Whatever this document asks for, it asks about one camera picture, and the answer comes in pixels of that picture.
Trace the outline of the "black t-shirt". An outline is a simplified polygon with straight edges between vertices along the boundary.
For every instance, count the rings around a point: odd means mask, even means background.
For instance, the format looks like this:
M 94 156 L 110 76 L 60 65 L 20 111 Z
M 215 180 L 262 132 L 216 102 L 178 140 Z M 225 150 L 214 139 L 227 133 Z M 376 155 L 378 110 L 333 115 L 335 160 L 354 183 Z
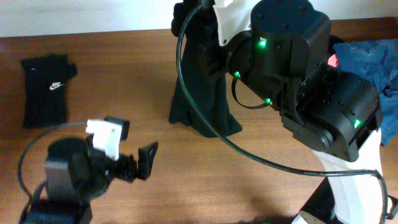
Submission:
M 211 6 L 206 6 L 187 26 L 186 43 L 181 68 L 185 86 L 205 118 L 224 136 L 243 130 L 229 111 L 226 97 L 226 78 L 222 76 L 207 83 L 200 68 L 199 49 L 218 39 L 216 16 Z M 169 123 L 191 126 L 206 138 L 215 135 L 190 106 L 178 79 L 172 97 Z

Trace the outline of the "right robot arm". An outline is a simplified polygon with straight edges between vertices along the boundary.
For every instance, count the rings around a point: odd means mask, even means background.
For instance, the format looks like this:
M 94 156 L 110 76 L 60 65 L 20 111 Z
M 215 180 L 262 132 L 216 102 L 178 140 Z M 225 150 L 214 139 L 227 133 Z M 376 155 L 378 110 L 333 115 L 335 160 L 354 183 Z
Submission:
M 328 64 L 329 17 L 309 1 L 213 1 L 221 66 L 324 169 L 295 223 L 384 223 L 397 214 L 381 169 L 382 111 L 368 80 Z

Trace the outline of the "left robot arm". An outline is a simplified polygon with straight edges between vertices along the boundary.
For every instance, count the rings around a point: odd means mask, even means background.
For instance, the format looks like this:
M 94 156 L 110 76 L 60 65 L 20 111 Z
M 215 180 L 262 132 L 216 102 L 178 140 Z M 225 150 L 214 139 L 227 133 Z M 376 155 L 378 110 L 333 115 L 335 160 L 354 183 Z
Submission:
M 138 150 L 138 157 L 120 154 L 113 160 L 95 149 L 93 136 L 51 143 L 44 162 L 45 180 L 24 207 L 20 223 L 89 223 L 90 202 L 105 194 L 113 180 L 133 183 L 150 177 L 158 143 Z

